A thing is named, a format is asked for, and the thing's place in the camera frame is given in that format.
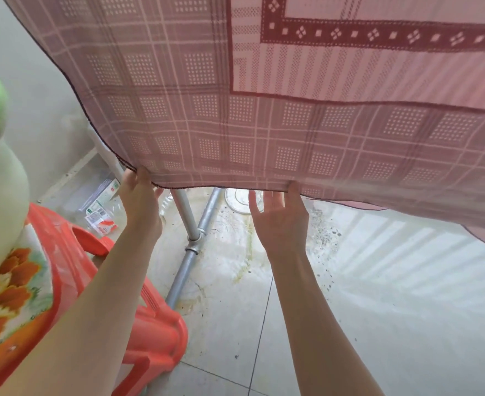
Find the checkered fabric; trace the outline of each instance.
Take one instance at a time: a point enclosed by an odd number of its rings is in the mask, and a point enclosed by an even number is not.
[[[485,228],[485,0],[6,0],[164,187]]]

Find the white wall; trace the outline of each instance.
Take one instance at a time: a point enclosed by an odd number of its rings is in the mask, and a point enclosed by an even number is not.
[[[9,96],[5,139],[26,168],[35,200],[93,144],[66,79],[2,0],[0,78]]]

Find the red plastic stool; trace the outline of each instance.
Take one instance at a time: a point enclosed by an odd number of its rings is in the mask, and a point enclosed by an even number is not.
[[[109,238],[98,239],[59,214],[35,204],[29,208],[28,220],[33,224],[42,248],[54,267],[54,286],[61,286],[51,327],[74,304],[98,271],[85,252],[105,257],[114,242]],[[122,361],[132,368],[117,384],[113,396],[137,395],[162,372],[173,370],[186,351],[187,327],[184,320],[167,306],[147,278],[141,289],[141,298],[146,307],[138,306],[136,309]],[[7,375],[4,374],[0,385],[5,378]]]

